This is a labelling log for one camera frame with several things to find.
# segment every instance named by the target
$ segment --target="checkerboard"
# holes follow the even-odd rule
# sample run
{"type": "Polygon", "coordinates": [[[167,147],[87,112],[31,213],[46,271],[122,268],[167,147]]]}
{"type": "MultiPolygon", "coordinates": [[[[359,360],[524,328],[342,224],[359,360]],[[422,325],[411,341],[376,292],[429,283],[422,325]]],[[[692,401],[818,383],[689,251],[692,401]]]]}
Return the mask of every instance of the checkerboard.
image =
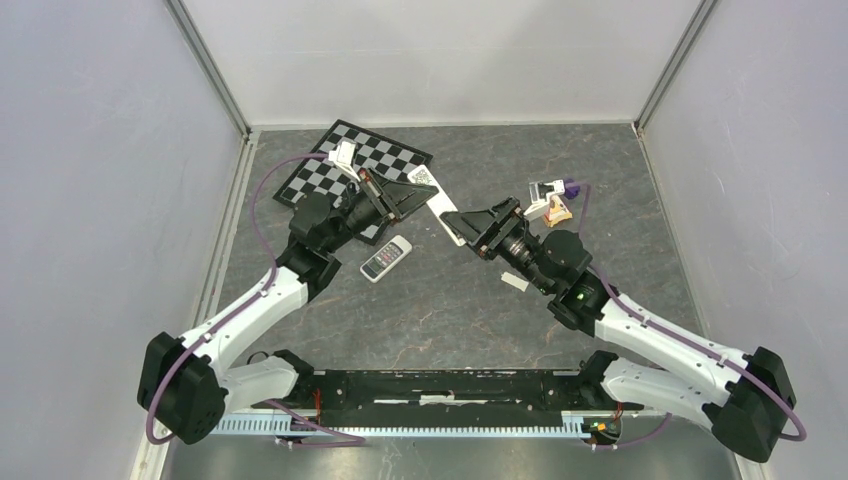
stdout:
{"type": "MultiPolygon", "coordinates": [[[[433,156],[409,147],[388,137],[357,127],[352,123],[337,120],[312,149],[313,153],[329,153],[342,139],[356,142],[353,170],[371,168],[390,180],[406,180],[406,174],[418,165],[429,165],[433,156]]],[[[338,206],[350,180],[328,161],[304,160],[297,166],[283,186],[274,194],[274,199],[293,207],[300,197],[308,193],[323,193],[338,206]]],[[[357,238],[376,245],[388,224],[368,227],[357,238]]]]}

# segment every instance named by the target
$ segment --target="metal frame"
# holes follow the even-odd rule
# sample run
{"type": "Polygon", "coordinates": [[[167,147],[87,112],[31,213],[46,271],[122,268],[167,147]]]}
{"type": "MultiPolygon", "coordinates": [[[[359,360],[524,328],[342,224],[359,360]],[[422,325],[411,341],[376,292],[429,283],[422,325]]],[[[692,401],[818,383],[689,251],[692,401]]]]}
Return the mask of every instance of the metal frame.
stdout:
{"type": "MultiPolygon", "coordinates": [[[[250,134],[242,145],[238,164],[233,172],[233,181],[228,191],[227,203],[221,216],[218,238],[215,240],[215,246],[211,252],[209,270],[206,274],[200,302],[195,307],[192,325],[199,325],[217,312],[221,285],[224,282],[224,273],[230,259],[236,226],[241,214],[241,206],[244,203],[259,135],[259,132],[250,134]]],[[[161,437],[167,435],[168,431],[157,422],[156,433],[161,437]]],[[[131,480],[158,480],[165,468],[169,446],[170,443],[153,445],[147,441],[147,436],[142,433],[129,478],[131,480]]]]}
{"type": "Polygon", "coordinates": [[[701,30],[718,2],[719,0],[701,0],[701,3],[695,10],[692,18],[689,20],[689,24],[686,26],[686,30],[683,31],[683,36],[681,36],[680,40],[677,42],[677,46],[674,48],[671,58],[668,59],[668,63],[666,63],[662,74],[660,74],[660,78],[657,80],[656,85],[654,85],[654,89],[651,91],[651,94],[648,95],[648,100],[645,102],[645,106],[642,107],[642,111],[639,112],[639,116],[636,117],[636,120],[633,122],[633,127],[640,136],[641,131],[648,125],[648,122],[650,122],[651,117],[657,110],[657,106],[663,96],[665,96],[665,92],[668,90],[668,87],[677,76],[680,66],[689,55],[692,45],[695,43],[695,40],[698,38],[698,35],[701,33],[701,30]]]}
{"type": "Polygon", "coordinates": [[[177,26],[179,26],[183,37],[186,39],[186,43],[188,43],[191,52],[197,59],[197,63],[200,64],[200,68],[203,70],[203,73],[206,74],[206,78],[212,85],[212,89],[215,90],[215,93],[224,105],[224,109],[227,111],[227,115],[229,115],[230,120],[236,127],[236,130],[238,130],[243,137],[247,138],[247,136],[251,133],[250,124],[247,123],[247,119],[245,119],[244,115],[241,113],[238,103],[236,103],[236,100],[233,97],[233,93],[230,91],[229,87],[227,87],[227,82],[224,81],[224,77],[221,75],[220,70],[218,70],[215,60],[212,59],[212,54],[209,53],[209,49],[206,47],[203,37],[201,37],[200,32],[197,31],[197,26],[191,19],[191,15],[188,13],[188,9],[185,4],[182,0],[165,0],[165,5],[174,17],[174,21],[177,23],[177,26]]]}
{"type": "Polygon", "coordinates": [[[201,324],[218,312],[218,300],[224,286],[224,274],[230,262],[230,253],[233,249],[236,227],[241,216],[241,207],[247,194],[247,183],[250,179],[250,171],[253,169],[253,158],[256,155],[259,135],[260,132],[250,134],[239,156],[235,176],[227,192],[227,204],[218,228],[218,238],[215,240],[212,262],[206,274],[203,295],[194,318],[194,325],[201,324]]]}
{"type": "MultiPolygon", "coordinates": [[[[310,412],[298,411],[303,416],[310,412]]],[[[562,412],[562,425],[557,427],[339,427],[335,431],[364,437],[463,437],[463,438],[589,438],[580,426],[583,417],[562,412]]],[[[211,435],[327,436],[326,433],[292,428],[290,415],[280,410],[244,409],[225,415],[211,435]]]]}

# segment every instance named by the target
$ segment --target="white label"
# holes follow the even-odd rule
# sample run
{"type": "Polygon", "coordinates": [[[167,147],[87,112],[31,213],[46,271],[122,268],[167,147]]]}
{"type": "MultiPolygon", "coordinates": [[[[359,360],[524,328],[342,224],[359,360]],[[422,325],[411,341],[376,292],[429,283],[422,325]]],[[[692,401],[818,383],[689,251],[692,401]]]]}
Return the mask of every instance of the white label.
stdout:
{"type": "Polygon", "coordinates": [[[530,282],[528,282],[527,280],[524,280],[523,278],[518,278],[509,272],[504,272],[501,275],[501,280],[521,290],[522,292],[527,291],[527,286],[530,285],[530,282]]]}
{"type": "Polygon", "coordinates": [[[448,235],[450,235],[451,240],[453,240],[453,243],[455,243],[458,247],[465,245],[465,240],[457,237],[450,229],[450,227],[448,227],[445,222],[443,222],[442,219],[439,218],[439,215],[444,212],[455,212],[456,205],[453,204],[450,197],[448,197],[448,195],[442,189],[442,186],[439,185],[439,182],[436,181],[436,178],[433,177],[433,174],[430,173],[430,170],[427,168],[427,166],[419,165],[418,167],[415,167],[415,170],[409,172],[408,177],[409,181],[412,183],[417,183],[419,185],[432,185],[439,189],[439,193],[437,193],[436,196],[434,196],[430,200],[427,200],[427,206],[430,207],[430,211],[432,211],[433,215],[436,216],[436,220],[438,220],[439,223],[442,224],[442,228],[444,228],[445,231],[448,232],[448,235]]]}

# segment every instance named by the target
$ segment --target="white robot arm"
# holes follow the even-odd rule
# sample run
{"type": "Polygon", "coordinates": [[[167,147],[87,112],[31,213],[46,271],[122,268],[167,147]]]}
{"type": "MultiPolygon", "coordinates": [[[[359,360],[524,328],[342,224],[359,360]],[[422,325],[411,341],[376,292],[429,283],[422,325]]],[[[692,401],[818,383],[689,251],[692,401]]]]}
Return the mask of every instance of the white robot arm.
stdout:
{"type": "MultiPolygon", "coordinates": [[[[343,143],[332,161],[351,174],[353,145],[343,143]]],[[[320,194],[304,195],[289,223],[288,245],[275,266],[214,318],[178,338],[163,332],[147,346],[138,403],[185,443],[204,438],[221,417],[268,399],[284,398],[297,369],[278,357],[238,368],[236,358],[285,315],[324,290],[341,264],[333,253],[376,222],[402,221],[438,193],[436,187],[389,180],[377,172],[356,174],[359,192],[334,207],[320,194]]]]}
{"type": "Polygon", "coordinates": [[[544,240],[529,231],[510,197],[476,212],[446,212],[444,221],[484,260],[500,256],[543,295],[554,317],[572,330],[621,345],[662,367],[650,368],[596,352],[581,375],[589,396],[651,406],[709,429],[732,451],[766,461],[779,438],[803,440],[792,409],[795,394],[783,361],[758,348],[753,355],[719,345],[662,319],[621,295],[575,233],[544,240]],[[798,435],[782,433],[788,419],[798,435]]]}
{"type": "MultiPolygon", "coordinates": [[[[352,155],[352,148],[340,152],[345,154],[339,158],[336,152],[334,163],[341,162],[349,174],[352,169],[344,158],[352,155]]],[[[148,345],[138,402],[145,409],[154,404],[155,418],[184,442],[204,438],[226,413],[289,396],[298,384],[297,361],[271,356],[231,368],[233,362],[274,323],[328,285],[340,265],[332,252],[376,220],[404,219],[437,192],[388,181],[374,172],[360,171],[358,178],[363,183],[360,192],[340,209],[322,195],[298,203],[289,245],[276,269],[240,299],[179,338],[162,333],[148,345]],[[183,356],[178,374],[163,380],[183,356]],[[158,406],[152,402],[157,390],[158,406]]],[[[513,198],[488,210],[445,212],[440,218],[481,258],[503,257],[542,294],[553,295],[548,310],[564,326],[621,345],[662,367],[596,352],[578,375],[586,403],[600,405],[611,399],[687,418],[732,451],[759,462],[769,458],[779,438],[805,436],[802,428],[795,437],[782,434],[788,419],[800,423],[792,412],[794,392],[779,356],[762,347],[749,355],[719,345],[619,294],[601,271],[590,271],[592,257],[576,234],[557,230],[540,241],[529,232],[529,222],[513,198]]]]}

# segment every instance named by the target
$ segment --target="purple cable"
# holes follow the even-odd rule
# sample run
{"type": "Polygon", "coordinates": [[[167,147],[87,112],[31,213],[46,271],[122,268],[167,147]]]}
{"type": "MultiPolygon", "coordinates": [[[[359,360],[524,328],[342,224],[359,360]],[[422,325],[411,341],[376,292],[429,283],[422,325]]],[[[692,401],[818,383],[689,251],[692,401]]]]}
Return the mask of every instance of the purple cable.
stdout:
{"type": "Polygon", "coordinates": [[[363,437],[357,437],[356,435],[350,435],[348,433],[337,432],[335,430],[331,430],[327,427],[323,427],[318,425],[311,420],[307,420],[306,418],[295,413],[294,410],[289,407],[283,405],[282,403],[277,402],[276,400],[266,400],[265,403],[271,405],[274,408],[278,408],[288,415],[290,415],[295,420],[303,423],[307,427],[318,430],[319,432],[329,433],[330,435],[339,437],[339,438],[347,438],[348,441],[345,442],[330,442],[330,443],[292,443],[290,444],[292,448],[338,448],[338,447],[358,447],[365,443],[365,439],[363,437]]]}
{"type": "MultiPolygon", "coordinates": [[[[262,187],[265,185],[265,182],[268,178],[271,177],[271,174],[276,172],[283,165],[288,165],[292,162],[298,162],[307,160],[310,158],[314,159],[324,159],[327,158],[327,154],[325,153],[308,153],[305,155],[298,155],[296,157],[289,158],[287,160],[283,160],[278,163],[274,168],[268,171],[265,174],[265,177],[259,182],[259,185],[256,187],[256,190],[253,193],[253,198],[250,202],[250,221],[253,223],[253,230],[256,232],[257,238],[259,238],[259,243],[262,245],[262,248],[268,253],[268,256],[271,258],[271,275],[268,277],[268,280],[265,282],[265,285],[262,286],[262,289],[259,292],[254,293],[250,298],[245,300],[244,303],[233,309],[232,312],[227,314],[224,318],[219,320],[215,325],[209,328],[206,332],[206,335],[214,335],[220,329],[224,328],[226,324],[228,324],[233,318],[238,316],[241,312],[245,311],[247,307],[253,305],[254,302],[262,298],[261,292],[267,291],[269,287],[271,287],[274,283],[274,280],[277,278],[277,259],[274,257],[274,250],[271,249],[271,245],[268,244],[268,241],[265,240],[265,237],[262,236],[262,232],[259,231],[259,226],[256,224],[256,202],[259,199],[259,192],[262,190],[262,187]]],[[[183,366],[185,361],[191,356],[201,345],[206,341],[206,335],[199,337],[194,343],[192,343],[185,352],[182,353],[177,358],[177,361],[171,365],[171,368],[165,373],[165,376],[162,377],[162,381],[159,382],[159,386],[156,388],[156,392],[153,394],[153,399],[150,401],[150,406],[147,409],[147,421],[145,422],[145,433],[147,434],[147,440],[154,445],[162,445],[171,441],[174,438],[174,434],[169,433],[167,436],[162,438],[156,438],[154,433],[154,426],[156,424],[156,410],[159,408],[159,402],[162,400],[162,395],[165,393],[165,388],[171,383],[171,380],[176,375],[177,370],[183,366]]]]}
{"type": "Polygon", "coordinates": [[[666,413],[662,423],[660,423],[657,428],[654,429],[653,432],[645,435],[644,437],[639,437],[636,440],[630,440],[629,442],[616,443],[614,445],[595,445],[593,447],[593,450],[619,450],[627,447],[635,447],[640,443],[647,442],[648,440],[653,440],[657,437],[657,435],[661,434],[663,430],[668,428],[668,426],[671,424],[671,417],[672,415],[670,413],[666,413]]]}
{"type": "Polygon", "coordinates": [[[586,193],[583,195],[583,208],[580,209],[580,222],[577,224],[577,237],[583,239],[583,226],[586,224],[586,213],[589,211],[589,195],[592,193],[592,185],[586,182],[569,182],[565,184],[565,189],[572,187],[586,187],[586,193]]]}
{"type": "MultiPolygon", "coordinates": [[[[607,291],[607,294],[610,296],[610,298],[622,310],[627,312],[628,315],[635,318],[639,322],[645,322],[646,325],[648,325],[649,327],[652,327],[654,330],[662,333],[663,335],[665,335],[667,337],[670,337],[674,340],[677,340],[678,342],[686,345],[687,347],[690,347],[690,348],[706,355],[708,358],[711,358],[711,359],[713,359],[717,362],[721,361],[721,355],[719,355],[717,352],[710,350],[709,348],[704,347],[703,345],[700,345],[697,342],[694,342],[694,341],[684,337],[683,335],[680,335],[679,333],[675,332],[674,330],[670,330],[670,329],[668,329],[668,328],[666,328],[666,327],[664,327],[664,326],[662,326],[662,325],[660,325],[656,322],[653,322],[650,319],[648,319],[646,321],[645,318],[642,315],[640,315],[638,312],[636,312],[635,310],[633,310],[632,308],[627,306],[627,304],[625,304],[620,298],[618,298],[618,295],[615,294],[615,292],[612,289],[612,286],[610,286],[609,279],[607,278],[607,275],[603,271],[603,269],[601,269],[597,265],[593,265],[592,269],[595,271],[595,273],[598,274],[598,278],[601,280],[601,283],[604,285],[604,290],[607,291]]],[[[792,410],[792,407],[787,405],[786,402],[784,402],[782,398],[780,398],[776,393],[774,393],[774,391],[771,388],[768,387],[768,385],[763,383],[759,378],[755,377],[752,373],[750,373],[747,370],[745,370],[744,368],[742,368],[742,366],[738,365],[737,363],[735,363],[731,360],[725,360],[724,365],[729,367],[734,372],[743,376],[749,382],[756,385],[757,388],[762,390],[763,393],[765,393],[766,396],[768,396],[771,399],[772,402],[774,402],[778,407],[780,407],[780,409],[783,411],[784,414],[786,414],[786,416],[789,418],[789,420],[792,421],[792,423],[795,425],[795,428],[798,430],[798,434],[797,435],[788,435],[788,434],[785,434],[785,433],[781,433],[780,438],[782,438],[784,440],[791,440],[793,442],[803,442],[807,438],[807,429],[804,428],[804,425],[801,423],[801,419],[798,418],[798,415],[795,414],[795,412],[792,410]]]]}

